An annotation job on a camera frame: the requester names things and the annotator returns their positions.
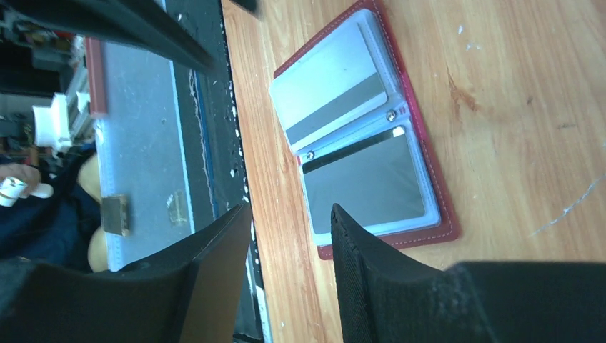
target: open wallet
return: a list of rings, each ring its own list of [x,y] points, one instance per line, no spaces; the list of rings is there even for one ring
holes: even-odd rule
[[[358,1],[332,21],[276,70],[269,94],[320,258],[332,258],[334,203],[398,249],[460,235],[381,3]]]

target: hand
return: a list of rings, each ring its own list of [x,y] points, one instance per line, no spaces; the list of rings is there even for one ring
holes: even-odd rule
[[[30,195],[40,183],[40,171],[24,164],[2,164],[0,165],[0,182],[7,177],[15,177],[27,184],[27,188],[21,193],[22,197]]]

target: dark blue clothing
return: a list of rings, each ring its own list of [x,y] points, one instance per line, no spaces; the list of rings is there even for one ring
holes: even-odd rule
[[[78,156],[56,178],[44,171],[42,182],[54,188],[48,199],[29,197],[13,207],[0,207],[0,258],[43,259],[70,269],[90,271],[87,252],[101,224],[99,205],[78,184],[80,166],[91,156]],[[0,164],[11,163],[0,155]]]

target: red leather edge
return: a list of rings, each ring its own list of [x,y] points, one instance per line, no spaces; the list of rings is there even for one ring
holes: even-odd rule
[[[86,69],[89,72],[89,91],[91,94],[90,112],[93,118],[102,118],[107,115],[107,103],[101,42],[86,37],[84,44],[86,44]]]
[[[439,204],[440,216],[442,222],[439,226],[420,229],[412,232],[400,232],[396,234],[388,234],[379,236],[381,240],[388,243],[394,248],[404,249],[408,247],[417,247],[419,245],[436,244],[442,242],[453,241],[458,238],[461,234],[461,226],[455,213],[455,207],[450,198],[450,193],[444,180],[444,175],[439,166],[439,161],[429,140],[429,134],[427,133],[427,127],[423,122],[423,117],[419,109],[419,104],[414,96],[412,90],[412,84],[408,73],[404,67],[402,55],[395,44],[396,39],[392,32],[391,26],[387,18],[387,12],[383,3],[378,0],[360,0],[338,16],[335,20],[331,21],[326,27],[323,28],[318,34],[309,40],[301,49],[299,49],[291,58],[289,58],[283,65],[281,65],[274,72],[274,79],[288,69],[295,61],[301,58],[307,53],[312,47],[314,47],[319,41],[326,37],[330,32],[337,28],[345,19],[349,18],[354,12],[360,9],[369,9],[372,11],[381,24],[383,34],[387,43],[387,48],[392,56],[392,60],[395,62],[396,70],[400,76],[402,82],[402,88],[404,89],[404,95],[408,101],[410,113],[412,115],[412,123],[414,131],[417,134],[419,143],[421,144],[421,150],[429,176],[432,180],[432,185],[437,197]],[[318,255],[320,259],[332,259],[332,245],[318,247]]]

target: wood grain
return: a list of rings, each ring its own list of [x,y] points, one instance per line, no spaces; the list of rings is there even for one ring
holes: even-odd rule
[[[256,20],[223,1],[276,342],[342,341],[332,262],[317,257],[267,89],[273,71],[351,4],[266,0]],[[606,3],[385,4],[463,227],[455,242],[406,254],[439,268],[605,261]]]

